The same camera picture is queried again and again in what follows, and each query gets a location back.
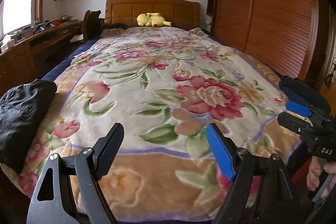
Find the stuffed animal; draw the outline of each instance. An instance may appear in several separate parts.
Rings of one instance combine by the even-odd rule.
[[[171,26],[171,22],[166,21],[160,13],[141,14],[136,18],[139,26],[162,27]]]

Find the large red peony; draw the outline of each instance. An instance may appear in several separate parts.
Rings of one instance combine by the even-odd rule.
[[[209,113],[216,120],[241,118],[244,104],[235,89],[217,80],[202,75],[188,80],[191,84],[179,85],[177,91],[185,98],[181,106],[195,114]]]

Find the headboard panel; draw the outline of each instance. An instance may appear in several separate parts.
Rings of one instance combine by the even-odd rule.
[[[200,25],[200,4],[187,0],[107,0],[105,23],[137,24],[137,16],[161,13],[167,21],[183,28]]]

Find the silver bolt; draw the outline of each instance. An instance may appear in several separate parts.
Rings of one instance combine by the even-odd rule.
[[[92,152],[92,148],[85,148],[85,149],[83,150],[83,154],[84,154],[84,155],[89,154],[89,153],[91,153],[91,152]]]
[[[272,159],[274,160],[280,160],[280,156],[278,154],[272,154]]]
[[[237,149],[239,155],[246,155],[247,150],[245,148],[238,148]]]
[[[54,153],[54,154],[51,154],[49,158],[51,160],[55,160],[55,159],[57,159],[57,157],[58,157],[58,154]]]

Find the blanket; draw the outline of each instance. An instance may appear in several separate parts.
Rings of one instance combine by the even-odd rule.
[[[238,147],[278,153],[300,142],[278,125],[287,98],[267,66],[213,41],[199,28],[110,29],[56,80],[57,93],[21,174],[5,173],[28,196],[52,152],[78,154],[115,122],[125,138],[100,187],[118,221],[213,219],[230,187],[206,140],[216,123]],[[71,178],[79,211],[85,208]],[[258,177],[253,180],[253,204]]]

